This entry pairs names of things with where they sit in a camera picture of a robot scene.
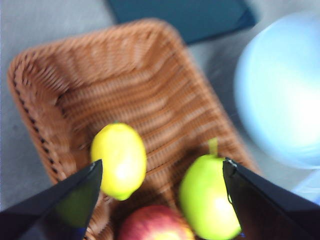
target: table surface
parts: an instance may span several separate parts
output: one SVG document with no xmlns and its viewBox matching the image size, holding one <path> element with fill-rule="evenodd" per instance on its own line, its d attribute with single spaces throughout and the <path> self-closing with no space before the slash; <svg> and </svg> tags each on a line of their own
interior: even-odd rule
<svg viewBox="0 0 320 240">
<path fill-rule="evenodd" d="M 263 153 L 243 129 L 233 95 L 234 72 L 248 42 L 280 17 L 299 11 L 320 13 L 320 1 L 248 0 L 258 24 L 188 47 L 210 80 L 263 175 L 291 190 L 312 171 L 282 165 Z M 6 209 L 51 186 L 48 176 L 9 93 L 6 72 L 22 50 L 116 24 L 107 0 L 1 1 L 1 152 L 0 208 Z"/>
</svg>

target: apple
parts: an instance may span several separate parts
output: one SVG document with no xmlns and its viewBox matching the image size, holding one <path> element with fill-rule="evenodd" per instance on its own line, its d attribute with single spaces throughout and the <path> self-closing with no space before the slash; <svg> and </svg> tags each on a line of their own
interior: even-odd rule
<svg viewBox="0 0 320 240">
<path fill-rule="evenodd" d="M 118 240 L 194 240 L 186 221 L 164 205 L 142 207 L 122 224 Z"/>
<path fill-rule="evenodd" d="M 187 222 L 202 239 L 233 239 L 241 227 L 228 200 L 224 158 L 217 157 L 217 139 L 209 140 L 209 146 L 210 154 L 197 158 L 181 182 L 180 206 Z"/>
</svg>

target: apple stem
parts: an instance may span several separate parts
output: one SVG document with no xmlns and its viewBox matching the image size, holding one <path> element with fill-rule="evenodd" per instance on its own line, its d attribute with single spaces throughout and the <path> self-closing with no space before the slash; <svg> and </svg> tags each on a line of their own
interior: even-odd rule
<svg viewBox="0 0 320 240">
<path fill-rule="evenodd" d="M 216 137 L 208 140 L 209 145 L 209 154 L 213 155 L 213 157 L 218 156 L 218 139 Z"/>
</svg>

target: dark blue book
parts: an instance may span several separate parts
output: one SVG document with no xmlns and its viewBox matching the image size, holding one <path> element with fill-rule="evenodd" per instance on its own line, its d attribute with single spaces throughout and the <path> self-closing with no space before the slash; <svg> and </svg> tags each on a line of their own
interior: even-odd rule
<svg viewBox="0 0 320 240">
<path fill-rule="evenodd" d="M 108 0 L 119 23 L 158 18 L 173 25 L 186 43 L 256 24 L 243 0 Z"/>
</svg>

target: brown wicker basket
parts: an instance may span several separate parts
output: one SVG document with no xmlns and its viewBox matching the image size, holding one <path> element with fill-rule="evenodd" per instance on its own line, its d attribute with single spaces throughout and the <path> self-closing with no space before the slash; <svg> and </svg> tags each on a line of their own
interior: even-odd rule
<svg viewBox="0 0 320 240">
<path fill-rule="evenodd" d="M 119 222 L 150 204 L 177 208 L 177 189 L 218 137 L 219 154 L 256 171 L 208 81 L 166 23 L 141 20 L 28 49 L 8 83 L 53 183 L 88 165 L 95 134 L 134 127 L 147 151 L 143 185 L 126 201 L 100 193 L 87 240 L 112 240 Z"/>
</svg>

